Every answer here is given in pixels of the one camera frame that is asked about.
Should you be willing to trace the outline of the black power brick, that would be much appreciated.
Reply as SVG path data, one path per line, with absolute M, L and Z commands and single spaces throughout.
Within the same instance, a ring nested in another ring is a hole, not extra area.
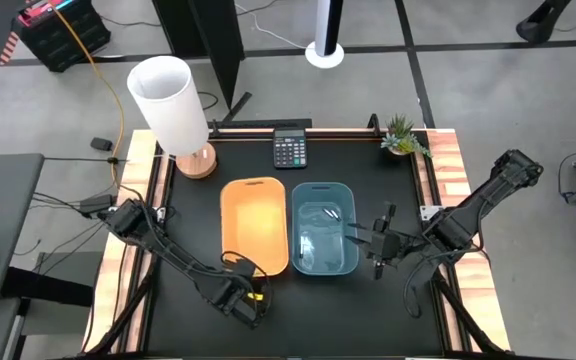
M 115 204 L 115 200 L 116 197 L 111 194 L 89 197 L 79 202 L 79 211 L 85 215 L 105 211 Z

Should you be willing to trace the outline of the grey desk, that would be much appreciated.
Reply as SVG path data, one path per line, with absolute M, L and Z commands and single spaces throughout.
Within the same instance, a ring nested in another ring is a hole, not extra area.
M 0 290 L 43 163 L 38 153 L 0 155 Z

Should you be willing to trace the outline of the blue plastic bin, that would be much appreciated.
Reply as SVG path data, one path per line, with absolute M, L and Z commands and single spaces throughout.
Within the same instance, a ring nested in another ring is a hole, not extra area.
M 326 215 L 323 209 L 336 211 L 341 221 Z M 292 191 L 291 262 L 309 276 L 343 276 L 359 263 L 359 248 L 345 238 L 356 236 L 357 229 L 352 190 L 338 182 L 305 182 Z M 299 258 L 299 241 L 304 255 Z

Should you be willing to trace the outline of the black partition panel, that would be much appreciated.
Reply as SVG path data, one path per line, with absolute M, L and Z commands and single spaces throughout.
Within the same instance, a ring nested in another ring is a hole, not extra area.
M 151 0 L 171 54 L 210 59 L 233 120 L 248 101 L 233 101 L 240 63 L 245 59 L 234 0 Z

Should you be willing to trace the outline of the white lamp with wooden base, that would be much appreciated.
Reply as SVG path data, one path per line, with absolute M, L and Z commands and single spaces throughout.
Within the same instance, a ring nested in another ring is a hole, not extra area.
M 162 150 L 175 158 L 190 179 L 209 176 L 217 167 L 216 150 L 192 71 L 174 56 L 148 58 L 132 68 L 127 88 Z

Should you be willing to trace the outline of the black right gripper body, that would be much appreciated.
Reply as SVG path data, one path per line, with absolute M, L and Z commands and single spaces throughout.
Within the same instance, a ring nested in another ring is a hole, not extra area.
M 387 202 L 386 213 L 372 225 L 367 257 L 373 261 L 374 280 L 382 278 L 384 267 L 390 265 L 393 259 L 403 258 L 403 247 L 408 243 L 407 234 L 391 228 L 396 210 L 395 204 Z

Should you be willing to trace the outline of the small potted succulent plant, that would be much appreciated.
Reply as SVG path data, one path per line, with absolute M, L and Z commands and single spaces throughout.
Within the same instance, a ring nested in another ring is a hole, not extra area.
M 382 138 L 381 147 L 395 155 L 419 153 L 431 158 L 430 150 L 412 132 L 413 126 L 413 122 L 404 114 L 395 114 L 387 123 L 387 133 Z

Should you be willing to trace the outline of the black table mat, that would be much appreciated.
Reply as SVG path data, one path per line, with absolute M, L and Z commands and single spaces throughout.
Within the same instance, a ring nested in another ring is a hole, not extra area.
M 270 176 L 287 190 L 303 182 L 340 182 L 353 192 L 357 219 L 370 226 L 395 204 L 394 227 L 420 229 L 412 164 L 387 156 L 375 141 L 310 141 L 308 166 L 278 170 L 267 141 L 219 142 L 218 165 L 203 180 L 175 174 L 169 236 L 195 257 L 217 265 L 221 254 L 220 193 L 230 181 Z M 162 264 L 154 287 L 147 351 L 172 357 L 437 355 L 442 350 L 431 291 L 402 292 L 415 267 L 407 260 L 374 279 L 369 261 L 345 276 L 306 276 L 293 268 L 271 280 L 274 298 L 256 328 L 207 304 L 185 276 Z

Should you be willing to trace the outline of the black storage crate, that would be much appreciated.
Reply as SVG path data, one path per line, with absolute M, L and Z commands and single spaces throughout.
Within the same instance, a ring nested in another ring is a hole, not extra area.
M 89 54 L 107 45 L 111 32 L 92 0 L 30 0 L 12 19 L 12 30 L 51 72 L 64 72 L 86 60 L 82 47 L 61 21 L 60 14 Z

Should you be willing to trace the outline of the yellow plastic bin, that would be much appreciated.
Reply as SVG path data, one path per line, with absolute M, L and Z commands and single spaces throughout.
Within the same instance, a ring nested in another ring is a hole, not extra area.
M 257 277 L 275 276 L 289 262 L 286 193 L 273 177 L 238 179 L 220 194 L 222 252 L 235 261 L 247 257 Z

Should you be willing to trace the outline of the black desk calculator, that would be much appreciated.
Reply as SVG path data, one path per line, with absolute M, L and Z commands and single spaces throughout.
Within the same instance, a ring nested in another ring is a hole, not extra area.
M 307 167 L 307 143 L 304 129 L 274 130 L 273 162 L 276 169 Z

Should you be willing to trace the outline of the black chair base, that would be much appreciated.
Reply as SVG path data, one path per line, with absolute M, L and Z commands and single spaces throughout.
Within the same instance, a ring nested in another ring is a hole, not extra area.
M 547 42 L 554 27 L 572 0 L 543 0 L 527 18 L 516 25 L 517 35 L 531 44 Z

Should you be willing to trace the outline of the white pole with round base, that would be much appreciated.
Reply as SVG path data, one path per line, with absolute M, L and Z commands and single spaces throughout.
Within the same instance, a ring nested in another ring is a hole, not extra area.
M 338 66 L 344 49 L 338 43 L 344 0 L 318 0 L 315 39 L 306 50 L 306 60 L 320 69 Z

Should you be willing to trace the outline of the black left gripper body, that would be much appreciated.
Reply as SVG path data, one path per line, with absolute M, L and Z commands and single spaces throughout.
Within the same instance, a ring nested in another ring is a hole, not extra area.
M 247 256 L 238 252 L 223 252 L 218 273 L 221 283 L 209 297 L 209 302 L 226 316 L 233 316 L 251 329 L 260 325 L 272 306 L 270 276 Z M 261 293 L 263 301 L 255 301 L 248 293 Z

